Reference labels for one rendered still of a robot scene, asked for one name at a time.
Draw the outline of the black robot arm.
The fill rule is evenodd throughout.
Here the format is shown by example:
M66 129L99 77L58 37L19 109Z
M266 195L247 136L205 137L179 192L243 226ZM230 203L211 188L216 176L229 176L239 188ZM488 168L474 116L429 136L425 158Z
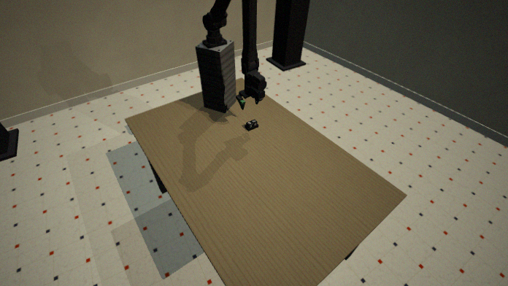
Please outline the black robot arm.
M220 27L226 26L227 8L231 0L216 0L210 12L203 16L203 24L207 30L203 45L208 49L227 45L227 40L222 37ZM226 14L226 16L225 16ZM257 32L257 0L242 0L242 27L243 27L243 50L242 50L242 73L245 75L245 94L254 95L256 101L262 101L265 97L266 79L258 72L259 58L256 47ZM252 85L252 86L247 86Z

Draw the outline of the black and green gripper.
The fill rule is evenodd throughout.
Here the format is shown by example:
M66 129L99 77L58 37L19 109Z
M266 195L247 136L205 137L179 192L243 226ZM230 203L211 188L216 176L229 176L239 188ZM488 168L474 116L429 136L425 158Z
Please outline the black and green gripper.
M239 95L237 95L237 96L236 96L236 99L237 99L237 101L239 102L241 109L243 110L243 109L244 109L244 107L245 107L245 101L243 100L242 96L243 96L243 98L244 98L244 99L246 99L246 98L248 98L248 97L252 97L252 98L255 98L255 97L254 97L254 95L247 96L247 95L245 94L245 89L244 89L244 90L239 91ZM256 104L258 104L258 102L259 102L259 101L256 101L256 100L255 100L255 103L256 103Z

